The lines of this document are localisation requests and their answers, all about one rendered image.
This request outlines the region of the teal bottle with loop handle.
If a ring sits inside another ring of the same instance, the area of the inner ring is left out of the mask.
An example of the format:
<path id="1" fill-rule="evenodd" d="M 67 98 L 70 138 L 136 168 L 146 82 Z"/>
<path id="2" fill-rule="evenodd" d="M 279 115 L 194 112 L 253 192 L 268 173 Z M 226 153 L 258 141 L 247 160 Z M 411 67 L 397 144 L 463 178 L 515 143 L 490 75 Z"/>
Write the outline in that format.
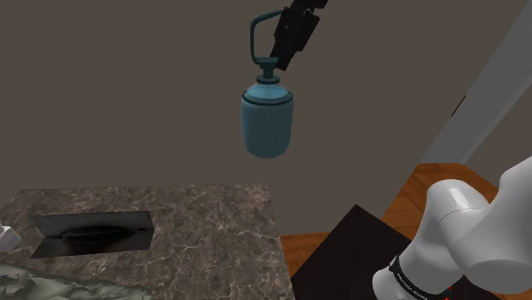
<path id="1" fill-rule="evenodd" d="M 240 101 L 241 133 L 246 150 L 262 159 L 281 156 L 290 145 L 292 133 L 293 94 L 280 85 L 280 78 L 275 75 L 278 59 L 255 55 L 257 25 L 280 14 L 279 10 L 262 14 L 250 24 L 251 58 L 262 73 L 243 92 Z"/>

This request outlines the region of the grey door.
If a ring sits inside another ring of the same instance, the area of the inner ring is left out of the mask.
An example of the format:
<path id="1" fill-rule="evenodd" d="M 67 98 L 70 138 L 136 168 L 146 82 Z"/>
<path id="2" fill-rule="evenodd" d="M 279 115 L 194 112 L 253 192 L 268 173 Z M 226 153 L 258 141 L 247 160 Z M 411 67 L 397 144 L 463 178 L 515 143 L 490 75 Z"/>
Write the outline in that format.
<path id="1" fill-rule="evenodd" d="M 531 84 L 529 0 L 420 162 L 465 163 Z"/>

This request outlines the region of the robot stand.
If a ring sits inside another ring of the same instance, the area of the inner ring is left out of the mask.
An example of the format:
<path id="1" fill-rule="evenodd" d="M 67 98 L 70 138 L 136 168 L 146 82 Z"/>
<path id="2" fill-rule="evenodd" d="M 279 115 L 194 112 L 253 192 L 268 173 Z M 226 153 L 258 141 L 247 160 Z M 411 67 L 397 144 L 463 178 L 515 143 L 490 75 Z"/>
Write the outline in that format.
<path id="1" fill-rule="evenodd" d="M 373 274 L 409 243 L 354 205 L 291 277 L 295 300 L 377 300 Z"/>

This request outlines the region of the black sink basin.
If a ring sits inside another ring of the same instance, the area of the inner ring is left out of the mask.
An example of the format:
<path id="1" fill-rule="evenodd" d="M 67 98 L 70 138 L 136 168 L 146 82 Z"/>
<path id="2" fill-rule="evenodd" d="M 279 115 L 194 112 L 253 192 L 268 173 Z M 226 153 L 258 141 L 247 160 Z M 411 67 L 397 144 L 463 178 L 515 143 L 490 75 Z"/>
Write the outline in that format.
<path id="1" fill-rule="evenodd" d="M 149 211 L 32 216 L 43 240 L 32 258 L 144 251 L 155 226 Z"/>

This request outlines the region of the grey-green crumpled cloth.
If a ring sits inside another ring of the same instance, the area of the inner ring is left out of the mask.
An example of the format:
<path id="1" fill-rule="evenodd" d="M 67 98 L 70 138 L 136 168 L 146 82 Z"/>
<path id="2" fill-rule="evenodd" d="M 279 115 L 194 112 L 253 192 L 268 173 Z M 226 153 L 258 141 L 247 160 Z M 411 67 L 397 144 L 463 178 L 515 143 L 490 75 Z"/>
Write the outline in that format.
<path id="1" fill-rule="evenodd" d="M 0 263 L 0 300 L 153 300 L 144 286 L 77 280 Z"/>

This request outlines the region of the white faucet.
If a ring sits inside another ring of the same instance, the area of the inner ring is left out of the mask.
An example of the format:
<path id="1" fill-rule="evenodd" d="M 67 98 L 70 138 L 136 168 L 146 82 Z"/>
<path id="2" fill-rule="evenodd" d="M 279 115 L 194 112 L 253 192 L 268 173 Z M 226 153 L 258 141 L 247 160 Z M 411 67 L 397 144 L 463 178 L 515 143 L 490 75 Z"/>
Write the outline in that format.
<path id="1" fill-rule="evenodd" d="M 12 251 L 19 243 L 21 237 L 10 226 L 0 224 L 0 251 Z"/>

